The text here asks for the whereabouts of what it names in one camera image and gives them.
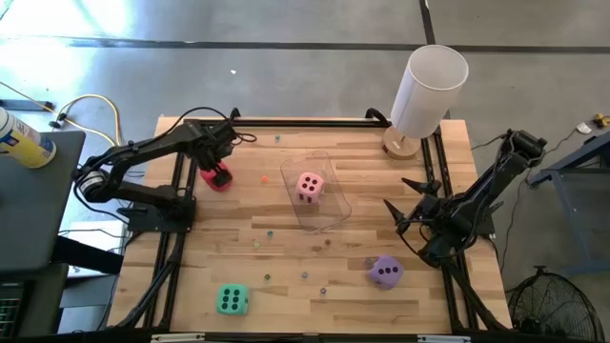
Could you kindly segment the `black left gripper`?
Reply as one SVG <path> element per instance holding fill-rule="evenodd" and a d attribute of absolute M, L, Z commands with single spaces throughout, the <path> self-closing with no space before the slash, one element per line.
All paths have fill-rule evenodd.
<path fill-rule="evenodd" d="M 229 187 L 233 181 L 233 175 L 224 162 L 223 158 L 232 154 L 233 141 L 237 138 L 236 131 L 230 122 L 219 122 L 214 126 L 205 123 L 196 125 L 202 137 L 195 143 L 194 156 L 198 162 L 199 169 L 209 171 L 211 165 L 217 165 L 214 169 L 213 183 L 216 187 Z"/>

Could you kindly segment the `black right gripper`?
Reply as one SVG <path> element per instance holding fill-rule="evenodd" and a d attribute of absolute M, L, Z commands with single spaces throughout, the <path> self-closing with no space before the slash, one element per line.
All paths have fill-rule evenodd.
<path fill-rule="evenodd" d="M 442 186 L 438 180 L 417 182 L 402 177 L 401 181 L 412 190 L 425 194 L 410 213 L 411 222 L 427 224 L 435 232 L 439 233 L 470 232 L 470 219 L 466 214 L 460 212 L 467 202 L 464 192 L 446 198 L 439 198 L 433 195 L 437 194 L 437 191 Z M 410 222 L 405 217 L 405 214 L 390 201 L 384 199 L 383 202 L 395 220 L 396 227 L 398 229 L 408 229 Z"/>

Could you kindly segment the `large red foam die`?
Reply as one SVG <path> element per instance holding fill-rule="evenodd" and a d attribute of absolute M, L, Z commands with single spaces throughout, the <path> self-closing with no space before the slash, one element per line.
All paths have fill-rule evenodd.
<path fill-rule="evenodd" d="M 226 191 L 229 187 L 216 187 L 214 185 L 214 176 L 215 176 L 215 172 L 214 170 L 209 170 L 209 171 L 199 171 L 199 174 L 201 176 L 201 178 L 205 181 L 205 183 L 215 192 L 224 192 Z"/>

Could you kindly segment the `large purple foam die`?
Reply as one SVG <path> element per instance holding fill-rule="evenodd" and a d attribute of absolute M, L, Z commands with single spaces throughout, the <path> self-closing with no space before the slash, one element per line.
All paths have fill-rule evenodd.
<path fill-rule="evenodd" d="M 390 255 L 383 254 L 367 272 L 369 280 L 382 290 L 395 287 L 404 273 L 400 262 Z"/>

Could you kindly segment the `large pink foam die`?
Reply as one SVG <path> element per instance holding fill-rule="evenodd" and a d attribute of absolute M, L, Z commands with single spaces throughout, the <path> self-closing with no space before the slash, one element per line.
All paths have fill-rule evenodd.
<path fill-rule="evenodd" d="M 295 198 L 305 204 L 318 204 L 325 180 L 313 172 L 302 173 L 295 186 Z"/>

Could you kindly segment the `large turquoise foam die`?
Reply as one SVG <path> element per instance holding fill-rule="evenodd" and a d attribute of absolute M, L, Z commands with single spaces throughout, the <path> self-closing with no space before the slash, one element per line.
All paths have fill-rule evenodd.
<path fill-rule="evenodd" d="M 222 284 L 216 298 L 216 311 L 226 315 L 245 315 L 249 309 L 249 288 L 242 284 Z"/>

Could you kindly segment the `clear plastic bin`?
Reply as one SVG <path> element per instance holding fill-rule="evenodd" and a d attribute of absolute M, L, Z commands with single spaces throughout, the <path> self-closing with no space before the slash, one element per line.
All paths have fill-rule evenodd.
<path fill-rule="evenodd" d="M 284 161 L 280 172 L 302 230 L 320 232 L 347 219 L 351 206 L 339 185 L 330 156 L 325 151 L 313 151 Z M 295 186 L 304 172 L 313 172 L 325 180 L 318 204 L 305 204 L 295 198 Z"/>

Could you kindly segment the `white shade wooden base lamp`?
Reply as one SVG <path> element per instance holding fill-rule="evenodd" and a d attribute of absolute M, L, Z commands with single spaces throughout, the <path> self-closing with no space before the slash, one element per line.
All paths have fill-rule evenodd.
<path fill-rule="evenodd" d="M 469 76 L 466 59 L 456 50 L 426 45 L 410 55 L 383 133 L 382 149 L 393 159 L 415 155 L 451 109 Z"/>

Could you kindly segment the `blue-grey metal table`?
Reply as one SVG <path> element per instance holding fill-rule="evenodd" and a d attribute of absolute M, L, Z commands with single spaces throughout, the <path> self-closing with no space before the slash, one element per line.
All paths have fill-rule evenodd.
<path fill-rule="evenodd" d="M 529 178 L 531 188 L 550 181 L 579 252 L 568 275 L 610 272 L 610 131 L 583 143 Z"/>

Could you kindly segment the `black floor fan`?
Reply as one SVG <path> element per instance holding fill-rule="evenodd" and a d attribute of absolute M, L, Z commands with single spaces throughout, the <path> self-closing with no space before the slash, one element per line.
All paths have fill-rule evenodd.
<path fill-rule="evenodd" d="M 536 266 L 536 272 L 509 289 L 512 326 L 520 333 L 604 342 L 597 311 L 566 277 Z"/>

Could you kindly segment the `dark grey desk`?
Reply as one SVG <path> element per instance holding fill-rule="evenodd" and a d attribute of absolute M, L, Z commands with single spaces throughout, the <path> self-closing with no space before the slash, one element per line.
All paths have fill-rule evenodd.
<path fill-rule="evenodd" d="M 0 273 L 37 270 L 51 261 L 86 134 L 49 132 L 57 152 L 39 169 L 0 157 Z"/>

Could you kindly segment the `black flat floor bar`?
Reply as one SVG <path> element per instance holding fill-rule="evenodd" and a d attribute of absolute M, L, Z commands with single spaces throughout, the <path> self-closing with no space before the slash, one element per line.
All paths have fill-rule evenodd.
<path fill-rule="evenodd" d="M 0 99 L 0 107 L 8 111 L 53 111 L 52 102 L 31 102 L 30 100 Z"/>

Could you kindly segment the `keyboard with green backlight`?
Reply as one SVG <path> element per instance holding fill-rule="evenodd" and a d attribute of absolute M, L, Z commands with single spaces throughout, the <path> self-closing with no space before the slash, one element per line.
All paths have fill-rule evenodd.
<path fill-rule="evenodd" d="M 15 335 L 24 299 L 23 282 L 0 282 L 0 338 L 10 338 Z"/>

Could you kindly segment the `black aluminium table frame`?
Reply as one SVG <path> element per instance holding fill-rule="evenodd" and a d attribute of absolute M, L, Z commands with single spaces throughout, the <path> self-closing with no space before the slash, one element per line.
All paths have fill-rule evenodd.
<path fill-rule="evenodd" d="M 401 178 L 425 179 L 421 155 L 389 158 L 380 147 L 382 129 L 361 119 L 266 119 L 256 127 L 243 117 L 238 126 L 256 141 L 238 146 L 227 159 L 234 177 L 230 188 L 214 192 L 203 180 L 194 182 L 197 210 L 185 240 L 173 331 L 449 332 L 441 272 L 417 258 L 423 243 L 417 229 L 396 235 L 383 202 L 404 212 L 418 202 L 418 194 Z M 277 143 L 276 135 L 281 137 Z M 313 151 L 329 154 L 352 209 L 347 219 L 320 232 L 300 228 L 280 172 L 284 161 Z M 326 239 L 332 242 L 328 246 Z M 383 254 L 404 268 L 391 290 L 378 288 L 367 276 L 372 266 L 365 259 L 375 263 Z M 303 272 L 308 278 L 301 277 Z M 267 273 L 270 280 L 264 279 Z M 216 311 L 222 284 L 249 288 L 245 315 Z M 321 288 L 327 292 L 321 294 Z"/>

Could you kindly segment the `silver aluminium frame post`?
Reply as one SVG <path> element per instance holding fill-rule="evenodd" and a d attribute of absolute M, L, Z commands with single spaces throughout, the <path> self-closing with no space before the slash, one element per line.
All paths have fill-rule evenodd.
<path fill-rule="evenodd" d="M 420 334 L 417 343 L 472 343 L 469 336 Z"/>
<path fill-rule="evenodd" d="M 204 333 L 161 333 L 154 334 L 150 343 L 200 343 L 204 341 Z"/>

